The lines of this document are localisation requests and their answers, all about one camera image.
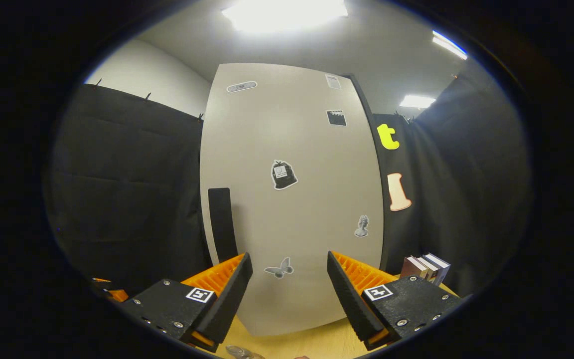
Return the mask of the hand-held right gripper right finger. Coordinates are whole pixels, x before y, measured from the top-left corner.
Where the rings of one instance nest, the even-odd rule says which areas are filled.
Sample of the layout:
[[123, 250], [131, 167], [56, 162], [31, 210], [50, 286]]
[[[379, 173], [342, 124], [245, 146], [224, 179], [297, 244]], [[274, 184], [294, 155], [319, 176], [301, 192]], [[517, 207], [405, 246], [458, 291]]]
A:
[[467, 302], [420, 275], [390, 275], [329, 251], [326, 271], [349, 324], [369, 351], [426, 331]]

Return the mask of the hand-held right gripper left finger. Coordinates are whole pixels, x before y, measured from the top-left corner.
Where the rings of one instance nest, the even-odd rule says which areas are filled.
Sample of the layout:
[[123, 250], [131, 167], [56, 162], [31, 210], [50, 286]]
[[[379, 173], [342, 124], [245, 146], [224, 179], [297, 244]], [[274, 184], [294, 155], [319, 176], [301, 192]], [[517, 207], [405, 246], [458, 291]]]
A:
[[252, 274], [245, 252], [181, 282], [162, 279], [118, 307], [153, 332], [214, 353], [225, 341]]

